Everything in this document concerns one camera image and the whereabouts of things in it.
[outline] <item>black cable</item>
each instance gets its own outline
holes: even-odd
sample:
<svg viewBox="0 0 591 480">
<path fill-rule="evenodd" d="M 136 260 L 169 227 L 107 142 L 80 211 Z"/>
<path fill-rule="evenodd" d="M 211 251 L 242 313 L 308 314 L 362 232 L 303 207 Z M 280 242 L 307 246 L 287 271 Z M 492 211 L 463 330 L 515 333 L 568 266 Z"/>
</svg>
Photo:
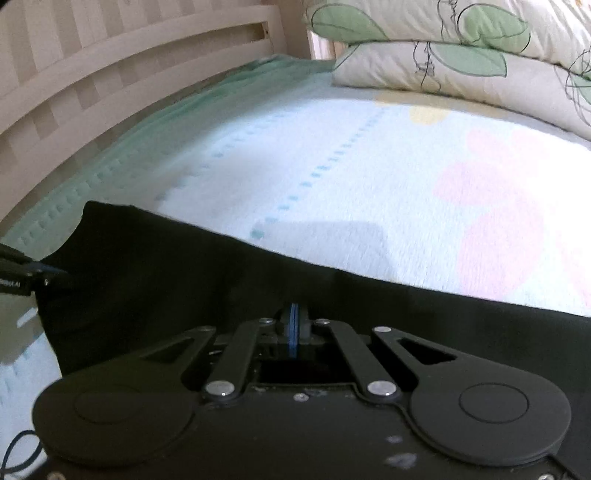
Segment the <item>black cable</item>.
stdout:
<svg viewBox="0 0 591 480">
<path fill-rule="evenodd" d="M 15 465 L 15 466 L 11 466 L 11 467 L 7 466 L 8 458 L 10 457 L 10 454 L 12 453 L 13 448 L 16 446 L 16 444 L 18 443 L 18 441 L 21 438 L 23 438 L 27 435 L 34 435 L 35 437 L 37 436 L 37 434 L 35 433 L 35 430 L 23 430 L 21 433 L 17 434 L 17 436 L 15 436 L 12 439 L 12 441 L 10 442 L 10 445 L 8 445 L 8 449 L 6 450 L 6 453 L 4 454 L 4 458 L 2 460 L 2 465 L 0 466 L 0 480 L 4 480 L 4 476 L 8 473 L 21 472 L 25 468 L 30 467 L 33 464 L 33 462 L 35 460 L 37 460 L 39 455 L 41 455 L 41 451 L 43 450 L 43 447 L 41 446 L 41 442 L 39 442 L 39 445 L 37 445 L 37 448 L 35 449 L 35 451 L 31 454 L 31 456 L 27 460 L 25 460 L 20 465 Z"/>
</svg>

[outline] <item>metal bolt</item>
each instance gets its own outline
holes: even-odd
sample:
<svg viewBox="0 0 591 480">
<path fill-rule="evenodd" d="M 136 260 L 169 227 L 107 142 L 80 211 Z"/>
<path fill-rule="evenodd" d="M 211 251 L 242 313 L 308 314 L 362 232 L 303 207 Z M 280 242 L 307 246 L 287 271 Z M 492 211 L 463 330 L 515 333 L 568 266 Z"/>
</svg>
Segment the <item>metal bolt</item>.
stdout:
<svg viewBox="0 0 591 480">
<path fill-rule="evenodd" d="M 389 397 L 390 395 L 394 395 L 396 390 L 396 385 L 385 380 L 377 380 L 368 385 L 369 393 L 377 395 L 378 397 Z"/>
<path fill-rule="evenodd" d="M 234 384 L 226 380 L 216 380 L 205 385 L 205 391 L 216 397 L 227 397 L 235 390 Z"/>
</svg>

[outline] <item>mattress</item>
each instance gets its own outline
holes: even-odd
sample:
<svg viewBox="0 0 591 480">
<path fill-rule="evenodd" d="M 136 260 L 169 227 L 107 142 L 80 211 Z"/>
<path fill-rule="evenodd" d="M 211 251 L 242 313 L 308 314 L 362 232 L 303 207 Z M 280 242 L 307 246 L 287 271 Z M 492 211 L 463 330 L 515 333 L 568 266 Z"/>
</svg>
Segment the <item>mattress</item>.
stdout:
<svg viewBox="0 0 591 480">
<path fill-rule="evenodd" d="M 334 87 L 331 69 L 273 57 L 153 114 L 0 241 L 44 257 L 93 199 L 367 277 L 590 315 L 591 144 L 462 100 Z M 0 312 L 3 453 L 60 371 L 32 299 L 2 296 Z"/>
</svg>

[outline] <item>yellow pattern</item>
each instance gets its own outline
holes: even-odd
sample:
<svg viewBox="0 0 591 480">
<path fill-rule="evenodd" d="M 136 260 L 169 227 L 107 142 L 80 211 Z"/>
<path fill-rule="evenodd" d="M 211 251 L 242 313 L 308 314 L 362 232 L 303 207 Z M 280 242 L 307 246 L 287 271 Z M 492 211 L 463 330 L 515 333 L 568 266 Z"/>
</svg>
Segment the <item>yellow pattern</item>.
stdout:
<svg viewBox="0 0 591 480">
<path fill-rule="evenodd" d="M 410 108 L 410 119 L 419 125 L 435 125 L 449 115 L 449 110 L 432 106 L 414 105 Z"/>
</svg>

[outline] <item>black cloth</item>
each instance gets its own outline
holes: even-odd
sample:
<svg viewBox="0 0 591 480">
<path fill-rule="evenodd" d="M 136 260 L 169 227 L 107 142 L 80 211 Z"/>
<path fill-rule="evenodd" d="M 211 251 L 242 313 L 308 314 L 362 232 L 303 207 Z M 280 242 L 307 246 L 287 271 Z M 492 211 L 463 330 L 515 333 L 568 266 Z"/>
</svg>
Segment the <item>black cloth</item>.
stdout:
<svg viewBox="0 0 591 480">
<path fill-rule="evenodd" d="M 86 204 L 66 243 L 43 260 L 73 291 L 39 292 L 64 375 L 198 325 L 234 331 L 288 302 L 359 333 L 392 326 L 548 378 L 573 424 L 560 460 L 591 478 L 591 322 L 586 317 L 462 297 L 308 264 L 135 207 Z"/>
</svg>

